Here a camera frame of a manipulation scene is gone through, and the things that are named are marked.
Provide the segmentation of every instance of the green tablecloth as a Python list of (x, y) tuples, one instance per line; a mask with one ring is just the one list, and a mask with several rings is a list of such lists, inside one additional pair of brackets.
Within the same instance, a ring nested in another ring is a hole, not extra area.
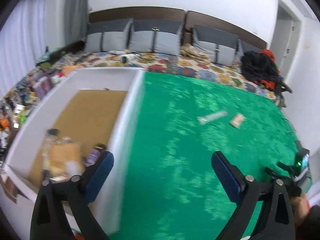
[[(212, 170), (212, 153), (220, 150), (243, 174), (266, 180), (265, 166), (281, 173), (277, 161), (293, 163), (296, 136), (271, 100), (247, 91), (148, 72), (145, 87), (121, 229), (110, 238), (215, 239), (236, 205)], [(228, 116), (198, 123), (198, 116), (220, 110)], [(237, 113), (246, 117), (240, 129), (229, 123)], [(244, 235), (252, 232), (260, 208), (261, 203)]]

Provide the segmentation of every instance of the green cloth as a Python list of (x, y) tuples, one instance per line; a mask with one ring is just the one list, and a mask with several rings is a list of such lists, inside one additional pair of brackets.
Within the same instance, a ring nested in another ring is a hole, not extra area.
[[(200, 125), (198, 116), (228, 116)], [(230, 120), (246, 117), (239, 129)], [(112, 240), (208, 240), (236, 205), (211, 167), (215, 151), (243, 174), (266, 181), (264, 167), (292, 164), (296, 136), (274, 103), (237, 88), (146, 72), (145, 96), (129, 161), (120, 231)], [(254, 227), (258, 203), (244, 236)]]

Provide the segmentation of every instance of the folded towel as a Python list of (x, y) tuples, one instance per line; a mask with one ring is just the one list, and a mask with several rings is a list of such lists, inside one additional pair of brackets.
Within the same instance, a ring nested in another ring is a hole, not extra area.
[(210, 64), (209, 55), (197, 50), (194, 46), (187, 43), (180, 47), (181, 55), (191, 58), (197, 62), (201, 62), (203, 64)]

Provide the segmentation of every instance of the brown wooden headboard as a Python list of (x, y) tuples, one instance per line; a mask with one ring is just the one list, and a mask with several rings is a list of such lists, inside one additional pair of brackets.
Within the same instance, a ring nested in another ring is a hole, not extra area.
[(236, 25), (233, 25), (232, 23), (212, 17), (210, 15), (188, 11), (185, 20), (186, 31), (191, 33), (194, 25), (207, 26), (217, 30), (236, 34), (242, 41), (245, 41), (259, 49), (265, 49), (267, 47), (267, 43), (264, 40)]
[(133, 18), (135, 20), (172, 20), (184, 22), (185, 11), (182, 9), (156, 6), (121, 7), (93, 12), (89, 16), (89, 22), (103, 22), (117, 19)]

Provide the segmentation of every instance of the brown cardboard flap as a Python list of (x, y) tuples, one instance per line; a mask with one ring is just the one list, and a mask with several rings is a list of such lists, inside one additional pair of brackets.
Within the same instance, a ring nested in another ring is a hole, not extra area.
[[(68, 136), (74, 142), (79, 142), (82, 155), (88, 156), (96, 143), (108, 144), (126, 94), (126, 91), (79, 90), (60, 113), (52, 128), (59, 129), (59, 139)], [(40, 151), (35, 157), (28, 179), (34, 186), (40, 187)]]

